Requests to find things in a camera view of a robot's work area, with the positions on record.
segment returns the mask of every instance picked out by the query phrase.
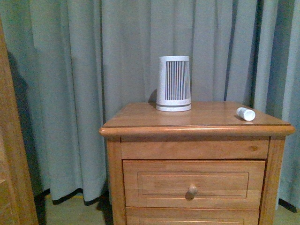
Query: light blue curtain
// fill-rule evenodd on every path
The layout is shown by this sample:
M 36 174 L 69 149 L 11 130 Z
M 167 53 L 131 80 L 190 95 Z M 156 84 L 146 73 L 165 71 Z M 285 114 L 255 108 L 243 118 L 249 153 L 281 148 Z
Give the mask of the light blue curtain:
M 300 208 L 300 0 L 265 1 L 254 107 L 290 122 L 278 198 Z
M 260 7 L 256 0 L 0 0 L 7 46 L 27 83 L 42 190 L 56 200 L 83 188 L 86 201 L 105 190 L 98 129 L 127 103 L 155 100 L 159 56 L 190 56 L 193 101 L 254 99 L 255 108 L 298 127 L 299 0 L 265 0 L 262 21 Z M 298 136 L 286 141 L 280 193 L 299 206 Z
M 27 83 L 33 190 L 50 189 L 53 200 L 82 188 L 91 201 L 106 188 L 100 13 L 98 0 L 0 1 L 7 48 Z

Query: floor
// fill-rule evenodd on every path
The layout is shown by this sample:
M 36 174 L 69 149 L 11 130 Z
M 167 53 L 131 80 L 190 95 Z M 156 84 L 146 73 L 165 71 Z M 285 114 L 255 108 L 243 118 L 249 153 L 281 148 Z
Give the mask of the floor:
M 42 205 L 37 206 L 37 210 L 41 212 L 41 225 L 113 225 L 107 197 L 90 206 L 83 204 L 81 196 L 75 196 L 58 205 L 53 205 L 51 199 L 46 197 L 44 207 L 45 211 L 41 212 Z M 273 225 L 300 225 L 300 210 L 292 213 L 279 206 Z

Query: drawer knob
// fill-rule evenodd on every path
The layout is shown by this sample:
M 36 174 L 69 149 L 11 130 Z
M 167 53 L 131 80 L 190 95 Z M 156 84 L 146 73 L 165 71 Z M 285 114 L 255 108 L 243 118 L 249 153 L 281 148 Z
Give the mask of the drawer knob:
M 198 188 L 194 184 L 191 184 L 188 188 L 188 192 L 192 195 L 196 195 L 198 193 Z

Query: air purifier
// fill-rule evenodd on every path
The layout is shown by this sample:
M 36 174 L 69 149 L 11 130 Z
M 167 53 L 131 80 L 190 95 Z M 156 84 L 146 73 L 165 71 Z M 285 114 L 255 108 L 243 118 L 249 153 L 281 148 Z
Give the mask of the air purifier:
M 167 112 L 191 109 L 188 56 L 159 57 L 156 108 Z

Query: drawer panel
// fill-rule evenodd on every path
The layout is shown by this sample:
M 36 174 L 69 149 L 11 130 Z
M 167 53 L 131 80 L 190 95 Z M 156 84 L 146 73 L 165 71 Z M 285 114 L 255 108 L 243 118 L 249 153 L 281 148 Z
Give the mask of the drawer panel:
M 128 225 L 257 225 L 258 210 L 126 208 Z
M 122 138 L 123 159 L 265 159 L 269 137 Z
M 258 209 L 264 166 L 264 161 L 124 160 L 126 206 Z

